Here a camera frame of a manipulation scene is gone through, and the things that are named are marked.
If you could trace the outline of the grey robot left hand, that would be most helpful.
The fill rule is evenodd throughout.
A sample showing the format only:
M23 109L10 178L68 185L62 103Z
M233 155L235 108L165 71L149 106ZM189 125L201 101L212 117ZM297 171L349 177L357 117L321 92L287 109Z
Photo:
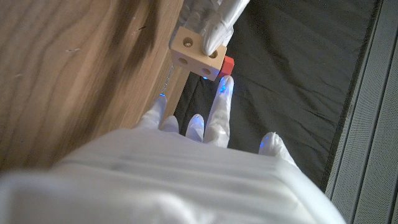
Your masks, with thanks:
M184 0L169 44L180 27L203 37L201 49L207 56L219 46L226 46L234 32L234 24L249 0Z

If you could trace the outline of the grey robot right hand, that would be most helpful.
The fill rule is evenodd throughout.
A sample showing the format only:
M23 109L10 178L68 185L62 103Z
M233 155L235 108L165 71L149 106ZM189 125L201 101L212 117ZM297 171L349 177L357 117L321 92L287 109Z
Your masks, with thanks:
M160 95L132 129L118 129L44 172L1 176L2 223L343 223L267 133L252 154L228 148L234 81L220 80L208 119L185 135Z

